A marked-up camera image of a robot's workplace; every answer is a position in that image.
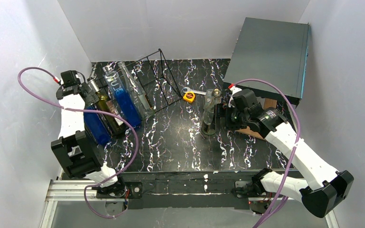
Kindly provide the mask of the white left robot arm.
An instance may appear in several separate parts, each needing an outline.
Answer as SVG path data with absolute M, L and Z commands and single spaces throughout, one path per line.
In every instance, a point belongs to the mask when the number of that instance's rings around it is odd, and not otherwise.
M 98 144 L 106 145 L 110 138 L 94 106 L 99 101 L 77 71 L 62 72 L 56 92 L 61 111 L 61 128 L 51 149 L 65 174 L 70 178 L 87 178 L 109 187 L 118 182 L 116 171 L 99 160 Z

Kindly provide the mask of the clear bottle with gold rim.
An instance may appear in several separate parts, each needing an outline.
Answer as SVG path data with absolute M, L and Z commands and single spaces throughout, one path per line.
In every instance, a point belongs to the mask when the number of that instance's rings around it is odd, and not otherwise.
M 214 108 L 221 102 L 221 90 L 218 88 L 208 89 L 205 94 L 204 111 L 202 114 L 201 132 L 205 135 L 215 134 Z

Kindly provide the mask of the dark green wine bottle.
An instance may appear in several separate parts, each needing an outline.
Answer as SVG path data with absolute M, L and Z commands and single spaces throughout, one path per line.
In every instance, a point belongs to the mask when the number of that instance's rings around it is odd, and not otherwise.
M 90 88 L 95 92 L 95 94 L 99 99 L 99 101 L 96 103 L 97 110 L 114 114 L 114 112 L 112 112 L 110 106 L 108 105 L 109 102 L 111 101 L 110 98 L 107 96 L 107 94 L 103 93 L 100 90 L 94 79 L 92 78 L 88 79 L 87 83 L 90 86 Z M 114 118 L 109 115 L 105 114 L 100 114 L 100 115 L 105 119 L 107 128 L 111 136 L 120 137 L 125 132 L 125 125 L 123 122 L 119 123 L 117 121 L 118 120 L 117 118 Z

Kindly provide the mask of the grey metal box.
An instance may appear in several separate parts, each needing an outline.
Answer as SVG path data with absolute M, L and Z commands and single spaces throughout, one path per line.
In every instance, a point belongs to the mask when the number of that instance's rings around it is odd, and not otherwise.
M 240 88 L 249 88 L 258 97 L 283 101 L 272 87 L 245 82 L 245 79 L 255 78 L 273 84 L 292 105 L 299 105 L 306 78 L 310 33 L 308 24 L 245 18 L 223 88 L 240 81 Z

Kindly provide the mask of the clear glass bottle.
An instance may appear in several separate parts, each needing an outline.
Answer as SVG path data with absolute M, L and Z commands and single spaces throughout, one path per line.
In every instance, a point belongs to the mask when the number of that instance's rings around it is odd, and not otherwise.
M 118 66 L 124 76 L 127 91 L 131 99 L 133 100 L 134 105 L 137 108 L 141 118 L 145 120 L 153 116 L 153 106 L 151 105 L 148 96 L 141 84 L 135 80 L 131 72 L 126 67 L 125 62 L 118 62 Z

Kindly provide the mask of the blue bottle with silver cap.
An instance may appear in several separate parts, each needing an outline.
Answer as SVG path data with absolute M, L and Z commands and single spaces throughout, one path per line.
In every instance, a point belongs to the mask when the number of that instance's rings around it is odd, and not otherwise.
M 97 113 L 84 112 L 84 122 L 97 144 L 105 147 L 111 137 Z

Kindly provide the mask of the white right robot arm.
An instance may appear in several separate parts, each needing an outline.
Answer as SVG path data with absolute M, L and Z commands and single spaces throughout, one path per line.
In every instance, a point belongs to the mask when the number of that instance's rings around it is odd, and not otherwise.
M 252 176 L 244 186 L 235 187 L 239 198 L 279 193 L 301 202 L 318 218 L 325 217 L 348 196 L 354 177 L 349 171 L 338 171 L 319 157 L 297 133 L 287 118 L 276 108 L 264 109 L 249 89 L 233 90 L 233 105 L 216 104 L 215 119 L 227 130 L 249 127 L 273 144 L 303 176 L 302 179 L 284 177 L 264 168 Z

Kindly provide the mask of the blue square glass bottle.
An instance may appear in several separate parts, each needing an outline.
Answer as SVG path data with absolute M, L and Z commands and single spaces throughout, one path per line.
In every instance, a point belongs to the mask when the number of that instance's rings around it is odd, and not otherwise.
M 104 78 L 111 90 L 113 97 L 121 108 L 126 120 L 134 128 L 141 126 L 141 117 L 135 108 L 121 77 L 110 65 L 103 67 Z

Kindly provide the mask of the steel combination wrench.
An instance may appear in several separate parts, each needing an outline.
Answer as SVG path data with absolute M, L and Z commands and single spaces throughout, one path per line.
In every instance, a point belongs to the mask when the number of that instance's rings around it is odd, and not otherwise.
M 191 89 L 191 88 L 189 88 L 189 87 L 183 87 L 183 88 L 182 88 L 182 91 L 183 91 L 184 93 L 187 93 L 187 92 L 193 92 L 193 93 L 195 93 L 195 94 L 199 94 L 199 95 L 206 95 L 206 92 L 204 92 L 204 91 L 194 90 L 194 89 Z

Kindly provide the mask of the yellow tape measure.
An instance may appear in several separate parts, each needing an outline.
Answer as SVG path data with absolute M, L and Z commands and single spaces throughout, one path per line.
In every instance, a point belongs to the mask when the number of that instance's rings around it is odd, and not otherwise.
M 186 101 L 186 102 L 188 102 L 188 103 L 193 103 L 194 100 L 195 100 L 195 98 L 196 98 L 196 95 L 192 91 L 186 92 L 184 94 L 184 96 L 183 96 L 183 100 Z

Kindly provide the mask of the aluminium frame rail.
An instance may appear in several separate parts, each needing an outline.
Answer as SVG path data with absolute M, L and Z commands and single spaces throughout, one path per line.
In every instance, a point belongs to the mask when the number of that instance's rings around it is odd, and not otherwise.
M 62 201 L 84 201 L 85 186 L 93 184 L 94 182 L 92 180 L 87 179 L 68 180 L 63 169 L 60 169 L 58 176 L 50 181 L 39 226 L 41 228 L 50 228 L 58 203 Z

